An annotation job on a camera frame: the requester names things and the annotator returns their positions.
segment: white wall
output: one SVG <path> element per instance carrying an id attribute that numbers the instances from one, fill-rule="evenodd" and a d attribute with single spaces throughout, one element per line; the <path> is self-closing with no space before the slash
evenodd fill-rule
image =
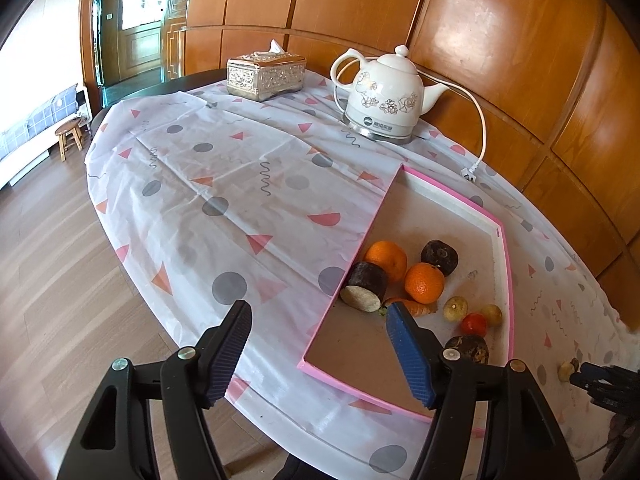
<path id="1" fill-rule="evenodd" d="M 0 50 L 0 132 L 81 81 L 79 0 L 34 0 Z"/>

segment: red tomato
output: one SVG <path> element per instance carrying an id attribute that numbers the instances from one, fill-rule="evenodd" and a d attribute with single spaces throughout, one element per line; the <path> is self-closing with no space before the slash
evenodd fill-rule
<path id="1" fill-rule="evenodd" d="M 466 335 L 475 334 L 484 337 L 486 335 L 486 319 L 477 312 L 467 314 L 465 319 L 460 322 L 460 330 Z"/>

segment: silver bolt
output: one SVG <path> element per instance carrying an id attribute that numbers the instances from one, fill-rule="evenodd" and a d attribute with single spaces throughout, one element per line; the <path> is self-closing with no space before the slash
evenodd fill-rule
<path id="1" fill-rule="evenodd" d="M 520 361 L 520 359 L 514 359 L 509 363 L 509 366 L 514 372 L 523 372 L 527 369 L 527 365 Z"/>
<path id="2" fill-rule="evenodd" d="M 185 346 L 184 348 L 180 348 L 178 350 L 178 357 L 185 361 L 188 361 L 194 355 L 196 355 L 196 349 L 193 346 Z"/>
<path id="3" fill-rule="evenodd" d="M 442 352 L 442 356 L 447 361 L 457 361 L 460 359 L 460 352 L 458 352 L 455 348 L 445 348 Z"/>
<path id="4" fill-rule="evenodd" d="M 111 363 L 111 368 L 119 372 L 120 370 L 124 370 L 129 363 L 124 357 L 118 357 L 113 363 Z"/>

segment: ornate silver tissue box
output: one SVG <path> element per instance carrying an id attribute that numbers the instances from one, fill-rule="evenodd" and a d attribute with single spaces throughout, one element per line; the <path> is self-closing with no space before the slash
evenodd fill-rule
<path id="1" fill-rule="evenodd" d="M 302 89 L 306 59 L 271 41 L 268 52 L 244 54 L 226 62 L 226 91 L 253 101 Z"/>

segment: tablecloth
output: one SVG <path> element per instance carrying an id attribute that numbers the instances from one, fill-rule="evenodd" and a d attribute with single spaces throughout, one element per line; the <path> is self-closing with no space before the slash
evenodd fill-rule
<path id="1" fill-rule="evenodd" d="M 226 393 L 282 447 L 338 480 L 409 478 L 427 423 L 373 406 L 296 369 L 399 164 L 433 177 L 503 223 L 514 290 L 514 355 L 536 376 L 574 456 L 607 439 L 610 413 L 556 370 L 576 356 L 639 366 L 630 334 L 558 231 L 500 175 L 421 121 L 403 147 L 338 121 L 330 80 L 256 103 L 225 83 L 126 100 L 88 155 L 89 194 L 154 315 L 180 346 L 236 298 L 254 327 Z M 345 97 L 339 91 L 340 99 Z M 474 478 L 473 438 L 464 478 Z M 580 462 L 597 478 L 604 452 Z"/>

